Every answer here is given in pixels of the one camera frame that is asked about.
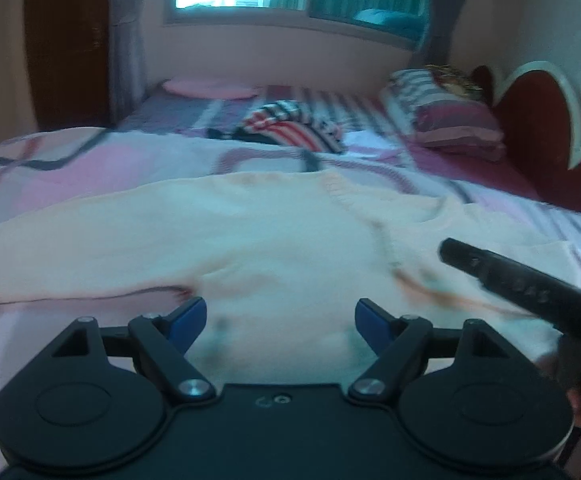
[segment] bed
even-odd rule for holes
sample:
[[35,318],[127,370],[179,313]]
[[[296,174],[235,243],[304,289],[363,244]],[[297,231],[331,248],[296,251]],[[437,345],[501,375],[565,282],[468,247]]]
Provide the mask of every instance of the bed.
[[[541,106],[520,115],[519,102],[526,102],[529,92],[537,92],[535,78],[522,77],[494,107],[499,120],[508,128],[522,116],[529,127],[550,121],[547,124],[569,131],[570,117],[555,114],[555,107],[564,106],[563,95],[554,92],[554,81],[544,81],[545,75],[540,76],[541,84],[550,89],[545,100],[540,101]],[[333,120],[375,129],[390,138],[395,149],[378,155],[376,160],[363,160],[204,138],[206,128],[231,127],[245,111],[265,99],[289,97],[303,97],[302,101]],[[541,131],[524,133],[539,135]],[[0,222],[72,198],[133,189],[172,178],[333,168],[359,184],[408,194],[452,194],[464,203],[505,213],[551,238],[569,240],[581,267],[581,213],[538,200],[546,188],[522,165],[515,142],[517,137],[510,137],[508,161],[480,166],[481,161],[460,156],[419,152],[400,135],[381,103],[374,99],[285,87],[268,87],[264,96],[240,102],[185,100],[158,92],[116,130],[73,128],[0,144]],[[168,312],[190,294],[190,290],[163,288],[138,291],[123,298],[2,304],[0,387],[76,317],[96,316],[103,326],[125,324],[146,311]],[[579,446],[569,446],[560,463],[579,475],[581,432],[575,436]],[[0,468],[3,464],[0,455]]]

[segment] white cloth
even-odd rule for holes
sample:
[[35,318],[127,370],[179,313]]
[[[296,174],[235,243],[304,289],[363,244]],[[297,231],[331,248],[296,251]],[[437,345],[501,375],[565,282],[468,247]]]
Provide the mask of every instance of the white cloth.
[[[363,297],[441,327],[481,317],[530,358],[550,350],[557,334],[546,323],[440,263],[446,237],[581,285],[566,244],[455,197],[357,186],[336,171],[235,173],[71,200],[0,224],[0,303],[192,287],[209,319],[188,357],[219,383],[353,380],[373,359],[353,322]],[[407,294],[396,270],[503,310]]]

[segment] stacked pillow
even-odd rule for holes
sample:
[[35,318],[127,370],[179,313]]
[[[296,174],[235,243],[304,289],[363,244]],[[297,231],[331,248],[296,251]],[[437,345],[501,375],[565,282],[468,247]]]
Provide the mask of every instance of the stacked pillow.
[[388,114],[400,126],[407,121],[404,134],[422,146],[500,160],[503,132],[488,106],[466,96],[474,86],[467,92],[455,79],[449,91],[440,80],[433,68],[395,72],[382,93]]

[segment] black robotic device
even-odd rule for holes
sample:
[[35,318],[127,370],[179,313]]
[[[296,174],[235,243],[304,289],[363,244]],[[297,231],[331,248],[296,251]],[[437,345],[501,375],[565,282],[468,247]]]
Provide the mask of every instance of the black robotic device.
[[[504,297],[519,287],[503,276],[538,274],[456,240],[440,255]],[[541,276],[550,297],[568,287]],[[546,310],[544,296],[522,306]],[[559,328],[563,315],[547,318]],[[568,478],[553,465],[573,428],[563,388],[481,320],[434,328],[360,300],[355,325],[378,359],[347,392],[227,384],[220,394],[184,359],[205,323],[202,298],[126,327],[71,323],[0,392],[10,464],[0,480]],[[138,373],[109,356],[133,358]]]

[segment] bed sheet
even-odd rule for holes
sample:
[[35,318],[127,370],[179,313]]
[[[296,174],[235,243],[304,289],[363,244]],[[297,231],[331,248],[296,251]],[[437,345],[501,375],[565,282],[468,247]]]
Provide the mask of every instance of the bed sheet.
[[539,198],[528,179],[507,159],[493,163],[471,156],[436,152],[412,142],[412,125],[403,122],[405,115],[399,121],[400,114],[397,114],[395,122],[391,117],[398,110],[392,110],[392,115],[387,114],[380,98],[267,86],[262,88],[260,95],[250,99],[206,100],[185,98],[158,89],[118,129],[205,137],[207,128],[231,131],[249,111],[284,99],[299,101],[310,111],[342,124],[345,132],[370,130],[389,140],[395,153],[378,156],[385,164],[474,182],[527,198]]
[[[469,182],[347,156],[229,140],[155,136],[74,128],[0,145],[0,222],[71,198],[132,189],[171,178],[235,171],[299,172],[333,168],[353,182],[427,196],[456,195],[571,241],[581,266],[581,214]],[[125,324],[144,312],[168,312],[190,294],[179,288],[138,291],[123,298],[0,305],[0,388],[45,344],[79,316]],[[361,363],[363,368],[368,363]],[[4,465],[0,455],[0,468]]]

